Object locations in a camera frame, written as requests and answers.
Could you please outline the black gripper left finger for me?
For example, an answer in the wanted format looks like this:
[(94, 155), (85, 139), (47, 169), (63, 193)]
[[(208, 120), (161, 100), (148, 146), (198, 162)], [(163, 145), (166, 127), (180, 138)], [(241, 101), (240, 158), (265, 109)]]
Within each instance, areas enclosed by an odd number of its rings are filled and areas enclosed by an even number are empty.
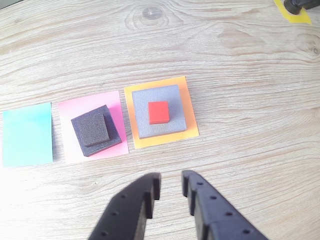
[(145, 174), (109, 201), (93, 229), (90, 240), (142, 240), (154, 203), (160, 199), (161, 174)]

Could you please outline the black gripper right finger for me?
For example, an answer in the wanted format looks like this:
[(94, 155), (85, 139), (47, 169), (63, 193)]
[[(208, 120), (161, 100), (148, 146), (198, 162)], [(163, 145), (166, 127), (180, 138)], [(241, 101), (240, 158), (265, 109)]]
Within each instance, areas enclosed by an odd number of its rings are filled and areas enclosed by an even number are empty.
[(192, 170), (181, 173), (182, 192), (188, 198), (199, 240), (266, 240), (204, 177)]

